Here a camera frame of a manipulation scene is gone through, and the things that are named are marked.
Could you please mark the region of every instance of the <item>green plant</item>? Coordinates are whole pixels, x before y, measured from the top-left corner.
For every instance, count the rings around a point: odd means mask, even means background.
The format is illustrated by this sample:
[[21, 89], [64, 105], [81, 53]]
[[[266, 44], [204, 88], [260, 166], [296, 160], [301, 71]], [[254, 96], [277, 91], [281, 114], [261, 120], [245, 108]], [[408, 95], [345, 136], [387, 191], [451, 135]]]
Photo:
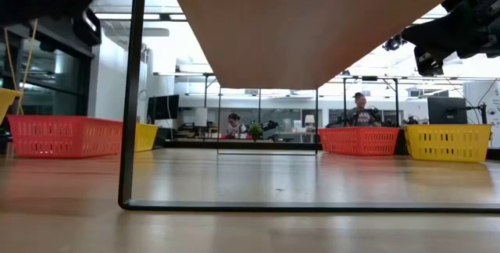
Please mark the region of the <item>green plant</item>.
[[258, 123], [251, 123], [248, 128], [248, 133], [252, 135], [253, 138], [259, 138], [263, 134], [263, 128]]

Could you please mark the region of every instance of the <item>woman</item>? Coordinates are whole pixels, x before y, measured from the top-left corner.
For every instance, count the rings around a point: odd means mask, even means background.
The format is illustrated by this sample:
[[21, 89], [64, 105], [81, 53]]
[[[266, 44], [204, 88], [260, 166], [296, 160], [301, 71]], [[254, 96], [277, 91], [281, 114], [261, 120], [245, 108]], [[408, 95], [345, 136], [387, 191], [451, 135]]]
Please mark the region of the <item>woman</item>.
[[239, 139], [241, 134], [245, 133], [247, 130], [245, 125], [240, 124], [240, 116], [236, 113], [231, 113], [227, 117], [227, 122], [229, 122], [229, 125], [227, 126], [227, 137], [235, 137]]
[[356, 107], [347, 112], [348, 126], [350, 127], [381, 127], [376, 115], [371, 109], [365, 109], [366, 98], [361, 93], [354, 95]]

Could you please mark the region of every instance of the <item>computer monitor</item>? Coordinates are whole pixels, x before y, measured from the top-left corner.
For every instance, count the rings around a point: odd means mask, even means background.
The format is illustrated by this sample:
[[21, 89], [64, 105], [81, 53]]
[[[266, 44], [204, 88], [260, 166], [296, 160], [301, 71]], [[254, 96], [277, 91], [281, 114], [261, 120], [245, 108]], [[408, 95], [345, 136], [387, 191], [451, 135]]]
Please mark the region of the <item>computer monitor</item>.
[[427, 99], [429, 124], [467, 124], [464, 98], [431, 97]]
[[148, 100], [148, 116], [152, 122], [176, 119], [179, 111], [179, 95], [154, 97]]

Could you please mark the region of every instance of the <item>wooden floor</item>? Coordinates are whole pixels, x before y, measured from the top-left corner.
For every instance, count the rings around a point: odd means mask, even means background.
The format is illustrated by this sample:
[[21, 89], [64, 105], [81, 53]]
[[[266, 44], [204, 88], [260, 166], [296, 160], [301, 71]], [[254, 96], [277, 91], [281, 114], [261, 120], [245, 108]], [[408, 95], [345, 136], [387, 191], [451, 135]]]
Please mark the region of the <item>wooden floor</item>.
[[[497, 203], [498, 163], [136, 155], [134, 196]], [[500, 216], [125, 212], [118, 158], [0, 159], [0, 252], [498, 252]]]

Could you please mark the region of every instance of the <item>yellow plastic basket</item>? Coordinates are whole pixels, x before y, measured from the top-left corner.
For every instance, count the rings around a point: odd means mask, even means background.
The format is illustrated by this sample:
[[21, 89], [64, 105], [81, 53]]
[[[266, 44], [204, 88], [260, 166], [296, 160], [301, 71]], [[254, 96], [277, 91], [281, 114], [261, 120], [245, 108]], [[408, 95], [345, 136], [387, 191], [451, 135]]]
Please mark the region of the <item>yellow plastic basket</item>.
[[138, 123], [135, 127], [135, 151], [150, 151], [155, 143], [156, 125]]
[[14, 99], [22, 95], [19, 91], [0, 88], [0, 123], [3, 121], [7, 109], [14, 102]]
[[486, 159], [491, 125], [408, 125], [408, 152], [413, 159], [482, 162]]

